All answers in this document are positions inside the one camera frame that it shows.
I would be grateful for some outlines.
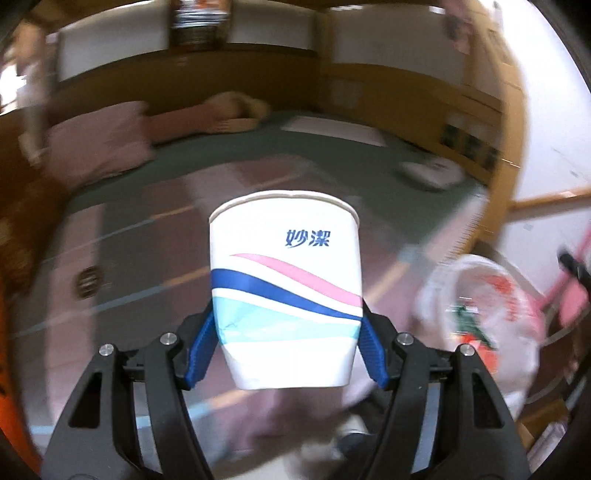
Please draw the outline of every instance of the white wall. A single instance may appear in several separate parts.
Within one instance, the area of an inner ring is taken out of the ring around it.
[[[333,14],[335,63],[384,65],[461,84],[465,55],[446,38],[443,16],[428,6],[364,5]]]
[[[526,0],[498,0],[504,36],[522,71],[528,131],[515,197],[591,183],[591,93],[558,35]],[[492,7],[492,0],[482,0]],[[560,270],[556,252],[591,227],[591,208],[507,224],[497,250],[540,292]]]
[[[58,79],[168,48],[168,2],[152,0],[92,15],[60,31]]]
[[[235,0],[228,42],[313,49],[315,14],[268,0]]]

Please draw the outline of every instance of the cup rim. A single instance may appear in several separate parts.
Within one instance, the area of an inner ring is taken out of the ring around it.
[[[254,200],[266,200],[274,198],[308,199],[331,203],[349,212],[354,218],[357,228],[359,228],[359,215],[357,215],[357,212],[351,205],[344,202],[343,200],[338,199],[337,197],[333,197],[332,195],[320,192],[311,192],[308,190],[265,190],[263,192],[250,193],[249,195],[244,195],[242,197],[228,200],[226,203],[220,205],[213,211],[213,213],[209,216],[209,223],[211,224],[221,213],[237,205],[253,202]]]

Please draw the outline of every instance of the silver bolt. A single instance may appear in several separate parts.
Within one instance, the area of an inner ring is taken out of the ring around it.
[[[476,353],[476,350],[469,343],[463,343],[460,345],[460,353],[464,356],[472,356]]]
[[[102,356],[109,356],[115,351],[115,347],[111,343],[106,343],[99,348],[99,353]]]
[[[400,345],[412,345],[414,342],[414,338],[410,333],[399,333],[396,337],[396,341],[400,343]]]
[[[177,339],[178,337],[175,333],[168,332],[162,335],[162,337],[160,337],[160,343],[162,343],[163,345],[173,345],[177,343]]]

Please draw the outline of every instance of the blue gripper pad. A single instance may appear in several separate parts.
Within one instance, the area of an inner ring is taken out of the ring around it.
[[[390,381],[390,376],[386,369],[386,354],[378,335],[375,333],[366,316],[361,319],[358,346],[370,378],[380,388],[386,388]]]
[[[197,382],[205,377],[209,362],[212,360],[213,352],[217,347],[216,321],[213,310],[207,316],[199,335],[189,350],[187,359],[187,373],[185,381],[193,388]]]

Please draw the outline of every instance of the white paper cup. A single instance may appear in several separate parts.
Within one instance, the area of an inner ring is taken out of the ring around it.
[[[363,315],[355,210],[272,190],[225,203],[209,222],[217,333],[236,386],[346,385]]]

